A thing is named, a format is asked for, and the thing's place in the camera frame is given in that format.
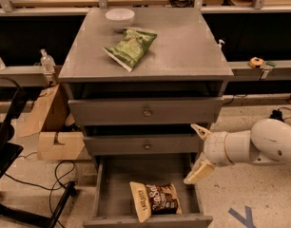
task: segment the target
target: cardboard box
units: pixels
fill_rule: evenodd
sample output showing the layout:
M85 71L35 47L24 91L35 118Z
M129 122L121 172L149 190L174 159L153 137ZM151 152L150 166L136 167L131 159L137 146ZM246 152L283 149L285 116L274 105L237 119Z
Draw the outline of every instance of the cardboard box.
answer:
M60 85L42 90L18 137L39 134L38 160L90 160L82 132L62 132L69 114Z

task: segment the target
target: open drawer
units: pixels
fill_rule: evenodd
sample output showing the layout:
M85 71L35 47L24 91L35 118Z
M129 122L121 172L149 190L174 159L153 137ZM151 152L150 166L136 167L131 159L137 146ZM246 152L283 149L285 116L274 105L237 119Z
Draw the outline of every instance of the open drawer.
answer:
M94 214L84 227L191 228L207 227L212 217L204 216L194 185L185 185L190 171L189 154L104 156L101 158ZM129 182L163 185L173 182L183 213L155 215L140 223Z

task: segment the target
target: cabinet top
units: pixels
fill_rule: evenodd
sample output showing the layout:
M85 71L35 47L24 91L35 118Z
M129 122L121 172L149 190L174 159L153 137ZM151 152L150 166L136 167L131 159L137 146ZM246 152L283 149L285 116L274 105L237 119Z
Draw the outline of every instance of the cabinet top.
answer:
M108 26L108 9L91 9L59 75L60 82L223 80L232 71L198 9L131 8L133 27L154 29L158 36L131 72L112 60L103 47L122 39Z

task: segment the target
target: white bowl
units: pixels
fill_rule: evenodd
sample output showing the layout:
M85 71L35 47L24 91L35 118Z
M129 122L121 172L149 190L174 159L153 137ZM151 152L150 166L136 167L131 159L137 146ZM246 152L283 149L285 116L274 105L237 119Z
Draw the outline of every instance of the white bowl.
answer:
M118 32L130 27L134 21L135 12L130 9L111 9L106 13L108 24Z

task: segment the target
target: drawer knob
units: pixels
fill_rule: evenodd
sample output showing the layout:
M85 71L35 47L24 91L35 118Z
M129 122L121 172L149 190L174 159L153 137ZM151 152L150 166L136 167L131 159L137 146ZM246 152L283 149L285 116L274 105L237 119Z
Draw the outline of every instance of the drawer knob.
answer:
M151 145L149 143L145 144L145 150L149 150L151 148Z
M144 116L145 117L150 117L151 115L152 115L152 112L149 109L145 109Z

